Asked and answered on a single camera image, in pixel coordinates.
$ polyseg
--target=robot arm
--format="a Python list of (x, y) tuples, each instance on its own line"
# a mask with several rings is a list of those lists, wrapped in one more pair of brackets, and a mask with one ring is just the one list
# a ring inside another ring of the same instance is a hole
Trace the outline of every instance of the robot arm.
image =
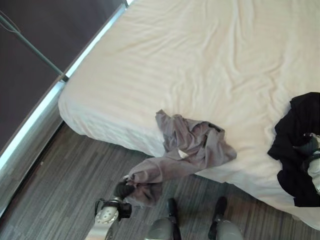
[(134, 186), (120, 182), (113, 192), (114, 198), (105, 201), (99, 199), (95, 203), (94, 225), (85, 240), (111, 240), (119, 229), (121, 219), (130, 218), (132, 206), (123, 203), (123, 199), (135, 190)]

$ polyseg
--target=metal rod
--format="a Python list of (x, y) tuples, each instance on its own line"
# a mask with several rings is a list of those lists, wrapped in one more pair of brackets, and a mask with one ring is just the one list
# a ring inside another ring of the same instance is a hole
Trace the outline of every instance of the metal rod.
[(11, 33), (17, 35), (17, 37), (23, 41), (42, 61), (44, 61), (47, 65), (49, 65), (58, 75), (65, 75), (63, 71), (61, 71), (56, 65), (54, 65), (45, 55), (43, 55), (35, 46), (32, 45), (10, 22), (8, 22), (1, 14), (0, 14), (0, 23), (3, 23), (6, 28), (8, 28)]

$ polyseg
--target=mattress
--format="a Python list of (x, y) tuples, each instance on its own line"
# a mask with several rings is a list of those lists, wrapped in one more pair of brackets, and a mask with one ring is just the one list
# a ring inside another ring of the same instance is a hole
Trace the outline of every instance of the mattress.
[(212, 122), (237, 158), (199, 172), (320, 230), (320, 207), (295, 207), (269, 157), (291, 98), (320, 92), (318, 0), (136, 0), (95, 45), (59, 99), (77, 133), (152, 156), (155, 114)]

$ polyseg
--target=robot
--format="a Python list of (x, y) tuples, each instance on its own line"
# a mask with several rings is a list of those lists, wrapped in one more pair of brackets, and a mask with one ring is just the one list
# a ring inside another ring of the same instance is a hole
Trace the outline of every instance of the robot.
[[(132, 206), (124, 203), (134, 190), (133, 186), (119, 183), (112, 199), (105, 201), (99, 199), (95, 204), (94, 225), (85, 240), (113, 240), (119, 230), (121, 219), (130, 218)], [(174, 198), (167, 201), (168, 217), (156, 220), (150, 227), (144, 240), (181, 240), (178, 221), (178, 208)], [(243, 240), (239, 228), (224, 218), (227, 209), (227, 198), (220, 197), (215, 205), (212, 224), (208, 232), (209, 240)]]

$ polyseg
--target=dark window shade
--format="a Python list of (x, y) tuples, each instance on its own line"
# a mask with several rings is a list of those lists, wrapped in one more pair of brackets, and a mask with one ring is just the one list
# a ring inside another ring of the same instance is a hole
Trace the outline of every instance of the dark window shade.
[[(121, 3), (2, 0), (0, 10), (64, 71)], [(0, 150), (56, 78), (14, 34), (0, 27)]]

